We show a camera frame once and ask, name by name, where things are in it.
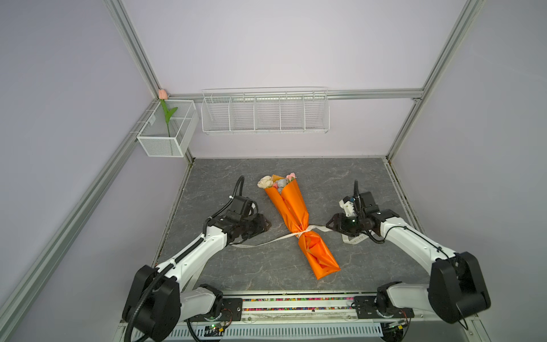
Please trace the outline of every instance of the pink tulip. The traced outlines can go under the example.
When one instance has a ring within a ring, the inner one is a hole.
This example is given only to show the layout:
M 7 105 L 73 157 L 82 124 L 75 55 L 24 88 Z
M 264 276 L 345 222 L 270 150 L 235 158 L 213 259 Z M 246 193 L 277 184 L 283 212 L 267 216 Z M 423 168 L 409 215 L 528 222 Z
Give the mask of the pink tulip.
M 160 89 L 158 91 L 158 97 L 160 100 L 167 100 L 169 98 L 169 95 L 167 94 L 167 91 L 165 89 Z

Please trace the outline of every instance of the wire rack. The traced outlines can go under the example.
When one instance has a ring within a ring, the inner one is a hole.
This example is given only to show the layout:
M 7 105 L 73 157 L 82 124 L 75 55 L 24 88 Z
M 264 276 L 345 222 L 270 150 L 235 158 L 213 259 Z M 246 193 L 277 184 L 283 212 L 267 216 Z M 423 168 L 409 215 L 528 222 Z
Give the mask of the wire rack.
M 327 132 L 327 88 L 214 89 L 203 91 L 207 134 Z
M 165 104 L 169 109 L 178 107 L 169 120 L 169 130 L 163 108 L 158 102 L 137 139 L 149 156 L 182 157 L 199 121 L 196 105 L 191 100 L 165 100 Z

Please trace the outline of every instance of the orange wrapping paper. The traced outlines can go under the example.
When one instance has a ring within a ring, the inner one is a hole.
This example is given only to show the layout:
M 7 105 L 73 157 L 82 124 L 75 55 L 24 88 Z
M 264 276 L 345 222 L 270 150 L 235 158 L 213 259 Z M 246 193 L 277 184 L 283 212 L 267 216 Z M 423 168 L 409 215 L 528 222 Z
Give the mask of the orange wrapping paper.
M 282 178 L 276 175 L 272 176 L 274 182 Z M 283 217 L 285 225 L 287 225 L 291 233 L 298 233 L 307 229 L 310 214 L 296 180 L 287 184 L 281 193 L 276 188 L 267 188 L 264 190 L 266 190 L 277 211 Z M 340 267 L 332 253 L 330 253 L 329 248 L 316 232 L 307 231 L 303 233 L 298 239 L 298 245 L 308 259 L 308 262 L 310 262 L 311 269 L 318 280 L 326 275 L 340 271 Z

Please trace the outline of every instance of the metal beam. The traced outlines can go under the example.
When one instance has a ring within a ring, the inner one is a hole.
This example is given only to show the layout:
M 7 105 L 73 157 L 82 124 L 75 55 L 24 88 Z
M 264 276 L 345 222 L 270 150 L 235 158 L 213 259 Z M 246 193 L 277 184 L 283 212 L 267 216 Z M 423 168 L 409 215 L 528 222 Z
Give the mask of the metal beam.
M 261 92 L 261 95 L 279 95 L 286 92 Z M 243 96 L 242 92 L 223 92 L 215 94 L 215 96 L 238 97 Z M 421 98 L 423 95 L 422 89 L 364 89 L 364 90 L 329 90 L 327 98 L 329 100 L 364 100 L 368 98 Z M 171 94 L 169 96 L 173 100 L 193 100 L 196 103 L 203 102 L 203 94 Z
M 440 79 L 440 76 L 446 69 L 450 60 L 454 56 L 454 53 L 462 42 L 469 26 L 484 5 L 484 1 L 485 0 L 468 0 L 463 7 L 462 12 L 460 13 L 458 20 L 452 28 L 452 32 L 450 32 L 449 38 L 446 41 L 443 50 L 441 51 L 441 54 L 439 55 L 439 58 L 437 58 L 437 61 L 435 62 L 435 65 L 433 66 L 433 69 L 429 73 L 429 77 L 427 78 L 423 86 L 423 95 L 421 96 L 421 99 L 415 101 L 414 105 L 412 106 L 409 115 L 406 117 L 403 126 L 399 130 L 399 133 L 395 137 L 395 140 L 393 141 L 393 144 L 389 149 L 386 157 L 387 160 L 392 160 L 399 148 L 401 147 L 401 144 L 403 143 L 405 137 L 410 131 L 410 128 L 412 127 L 412 124 L 422 110 L 425 101 L 433 92 L 434 87 L 436 86 L 438 80 Z
M 15 333 L 32 303 L 65 256 L 104 194 L 124 166 L 137 144 L 137 133 L 150 116 L 157 102 L 154 100 L 127 134 L 114 155 L 108 160 L 97 178 L 82 196 L 76 207 L 59 227 L 46 248 L 17 285 L 15 291 L 0 309 L 0 342 L 6 342 Z
M 144 81 L 146 82 L 150 93 L 153 97 L 158 96 L 158 89 L 161 89 L 160 83 L 152 66 L 144 53 L 141 42 L 137 37 L 137 33 L 129 20 L 127 12 L 125 11 L 124 5 L 121 3 L 121 0 L 103 0 L 104 4 L 110 11 L 112 20 L 116 24 L 118 31 L 120 31 L 121 37 L 124 39 L 125 45 L 133 57 L 137 68 L 139 69 Z

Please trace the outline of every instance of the work surface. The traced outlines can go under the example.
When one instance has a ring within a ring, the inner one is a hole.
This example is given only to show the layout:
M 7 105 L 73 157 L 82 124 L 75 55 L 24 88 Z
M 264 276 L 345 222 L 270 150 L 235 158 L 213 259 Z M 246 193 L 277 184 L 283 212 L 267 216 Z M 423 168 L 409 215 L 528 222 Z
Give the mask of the work surface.
M 359 159 L 196 159 L 177 208 L 160 261 L 165 261 L 196 238 L 204 220 L 220 209 L 231 195 L 237 178 L 245 176 L 243 195 L 255 200 L 272 223 L 266 233 L 247 240 L 258 245 L 289 234 L 257 182 L 266 175 L 296 173 L 310 213 L 310 224 L 325 225 L 342 212 L 338 202 L 353 194 L 371 191 L 380 209 L 390 208 L 406 219 L 402 204 L 380 158 Z M 369 239 L 357 245 L 342 242 L 341 234 L 317 231 L 341 270 L 317 280 L 295 237 L 256 248 L 228 246 L 206 264 L 197 285 L 207 283 L 222 291 L 347 290 L 375 292 L 391 281 L 428 283 L 426 271 L 391 242 L 377 245 Z

